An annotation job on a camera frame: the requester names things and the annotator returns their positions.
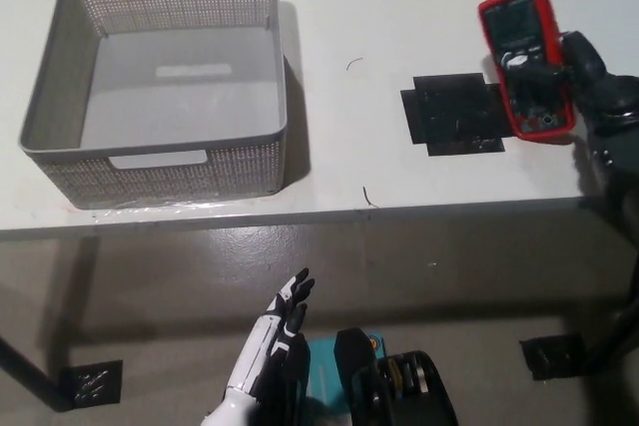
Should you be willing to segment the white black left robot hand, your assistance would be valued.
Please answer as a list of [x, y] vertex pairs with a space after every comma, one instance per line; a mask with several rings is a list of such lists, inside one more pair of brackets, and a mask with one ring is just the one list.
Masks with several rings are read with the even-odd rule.
[[225, 393], [235, 391], [261, 400], [267, 386], [284, 364], [304, 323], [315, 280], [303, 268], [276, 293], [256, 320], [227, 383]]

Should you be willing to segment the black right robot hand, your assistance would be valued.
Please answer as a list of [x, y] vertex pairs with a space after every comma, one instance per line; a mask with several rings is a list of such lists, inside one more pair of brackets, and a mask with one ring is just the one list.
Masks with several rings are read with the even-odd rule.
[[539, 46], [529, 52], [506, 52], [499, 60], [505, 105], [516, 135], [562, 135], [573, 128], [575, 111], [603, 137], [636, 128], [638, 79], [609, 73], [579, 31], [562, 33], [558, 47], [557, 62], [548, 61]]

